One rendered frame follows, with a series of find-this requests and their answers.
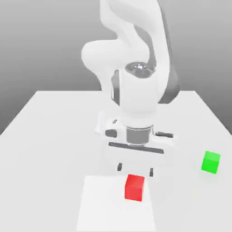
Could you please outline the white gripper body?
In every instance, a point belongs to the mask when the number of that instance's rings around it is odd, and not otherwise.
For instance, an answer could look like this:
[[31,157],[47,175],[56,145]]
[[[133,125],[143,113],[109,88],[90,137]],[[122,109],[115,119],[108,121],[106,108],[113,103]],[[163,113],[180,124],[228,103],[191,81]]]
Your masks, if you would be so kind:
[[113,139],[101,142],[102,156],[113,166],[153,168],[173,159],[174,139],[151,139],[144,146],[131,146]]

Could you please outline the small red cube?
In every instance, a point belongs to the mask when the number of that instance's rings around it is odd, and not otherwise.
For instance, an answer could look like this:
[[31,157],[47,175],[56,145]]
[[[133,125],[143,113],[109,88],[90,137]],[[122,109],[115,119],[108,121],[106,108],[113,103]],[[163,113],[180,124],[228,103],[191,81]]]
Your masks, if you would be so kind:
[[129,174],[125,183],[125,199],[142,201],[145,178]]

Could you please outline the small green cube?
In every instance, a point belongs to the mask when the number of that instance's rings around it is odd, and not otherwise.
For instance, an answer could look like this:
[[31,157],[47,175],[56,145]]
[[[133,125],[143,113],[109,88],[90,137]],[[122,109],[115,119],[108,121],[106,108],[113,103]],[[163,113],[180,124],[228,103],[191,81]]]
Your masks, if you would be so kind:
[[201,170],[216,174],[219,166],[221,155],[211,151],[205,151]]

